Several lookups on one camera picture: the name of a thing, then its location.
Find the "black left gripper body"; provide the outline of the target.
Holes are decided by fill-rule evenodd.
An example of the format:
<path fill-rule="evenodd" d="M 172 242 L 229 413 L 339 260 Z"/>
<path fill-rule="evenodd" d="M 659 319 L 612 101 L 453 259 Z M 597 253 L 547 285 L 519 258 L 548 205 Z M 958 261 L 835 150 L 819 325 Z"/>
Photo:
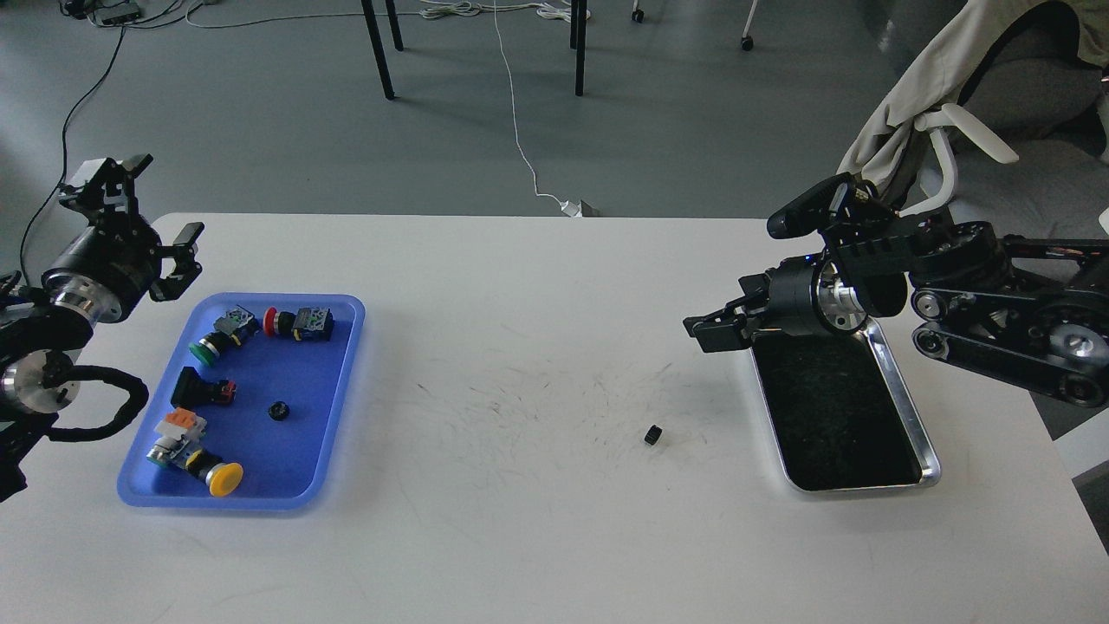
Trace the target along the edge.
<path fill-rule="evenodd" d="M 42 276 L 48 301 L 88 323 L 123 323 L 161 272 L 161 237 L 151 228 L 87 228 Z"/>

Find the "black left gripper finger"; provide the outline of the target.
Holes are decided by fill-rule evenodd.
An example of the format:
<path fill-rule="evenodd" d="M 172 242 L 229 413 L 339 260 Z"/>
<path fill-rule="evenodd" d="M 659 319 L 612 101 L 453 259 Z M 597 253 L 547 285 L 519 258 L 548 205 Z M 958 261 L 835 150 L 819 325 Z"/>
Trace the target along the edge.
<path fill-rule="evenodd" d="M 84 237 L 154 237 L 149 221 L 139 214 L 135 180 L 153 162 L 151 154 L 131 158 L 87 158 L 58 190 L 58 202 L 87 217 Z"/>
<path fill-rule="evenodd" d="M 152 282 L 149 289 L 152 300 L 177 301 L 179 297 L 199 279 L 203 268 L 197 260 L 197 243 L 204 229 L 203 222 L 191 222 L 179 231 L 179 236 L 172 244 L 157 246 L 154 250 L 157 259 L 171 259 L 174 266 L 167 276 L 156 277 Z"/>

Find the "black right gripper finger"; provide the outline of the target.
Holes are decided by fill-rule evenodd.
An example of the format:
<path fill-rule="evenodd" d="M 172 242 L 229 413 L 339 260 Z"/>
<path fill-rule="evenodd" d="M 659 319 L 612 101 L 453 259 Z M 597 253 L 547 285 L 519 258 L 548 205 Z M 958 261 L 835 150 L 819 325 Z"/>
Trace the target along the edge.
<path fill-rule="evenodd" d="M 759 319 L 734 316 L 729 319 L 708 317 L 693 321 L 693 339 L 704 352 L 734 352 L 749 350 L 754 336 L 762 330 Z"/>
<path fill-rule="evenodd" d="M 708 319 L 708 317 L 721 317 L 721 319 L 729 319 L 729 317 L 734 316 L 749 317 L 749 308 L 763 309 L 765 304 L 769 304 L 770 283 L 771 279 L 769 279 L 769 276 L 741 277 L 737 284 L 740 284 L 743 296 L 737 297 L 736 300 L 726 303 L 723 309 L 718 309 L 718 311 L 712 311 L 709 315 L 685 317 L 683 328 L 688 333 L 688 336 L 693 337 L 694 320 Z"/>

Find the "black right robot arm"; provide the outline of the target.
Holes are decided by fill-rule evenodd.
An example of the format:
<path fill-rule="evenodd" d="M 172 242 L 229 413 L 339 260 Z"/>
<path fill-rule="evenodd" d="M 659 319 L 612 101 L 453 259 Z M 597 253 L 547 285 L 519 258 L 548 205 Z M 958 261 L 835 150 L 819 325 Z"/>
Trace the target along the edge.
<path fill-rule="evenodd" d="M 766 231 L 820 233 L 823 249 L 741 277 L 736 300 L 685 317 L 702 351 L 747 350 L 772 331 L 852 335 L 910 307 L 927 358 L 1069 405 L 1106 403 L 1106 242 L 999 237 L 945 206 L 903 216 L 849 173 L 788 202 Z"/>

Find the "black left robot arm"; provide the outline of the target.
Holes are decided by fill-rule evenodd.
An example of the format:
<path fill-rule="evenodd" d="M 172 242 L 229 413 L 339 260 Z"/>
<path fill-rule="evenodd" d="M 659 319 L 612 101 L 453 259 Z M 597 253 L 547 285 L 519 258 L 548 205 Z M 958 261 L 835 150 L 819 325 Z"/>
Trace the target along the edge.
<path fill-rule="evenodd" d="M 39 287 L 21 284 L 21 273 L 3 276 L 1 331 L 1 495 L 26 489 L 20 463 L 43 439 L 64 443 L 101 441 L 126 429 L 146 406 L 146 383 L 102 365 L 78 365 L 100 324 L 123 323 L 144 296 L 174 301 L 197 280 L 201 222 L 186 224 L 163 244 L 139 213 L 135 181 L 151 154 L 132 158 L 88 158 L 60 186 L 61 205 L 87 217 L 87 231 L 68 245 Z M 103 426 L 62 429 L 59 413 L 84 380 L 126 392 Z"/>

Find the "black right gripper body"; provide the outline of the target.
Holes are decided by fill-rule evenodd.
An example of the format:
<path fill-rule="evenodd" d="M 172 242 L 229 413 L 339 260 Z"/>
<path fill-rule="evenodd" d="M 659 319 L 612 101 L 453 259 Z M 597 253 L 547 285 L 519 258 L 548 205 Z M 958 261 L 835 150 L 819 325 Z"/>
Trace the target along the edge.
<path fill-rule="evenodd" d="M 882 231 L 894 212 L 874 197 L 874 186 L 851 173 L 823 180 L 766 221 L 772 238 L 817 232 L 825 248 L 781 260 L 766 272 L 769 301 L 762 328 L 785 335 L 849 335 L 869 317 L 903 311 L 908 283 L 902 272 L 864 276 L 862 265 L 840 254 L 845 242 Z"/>

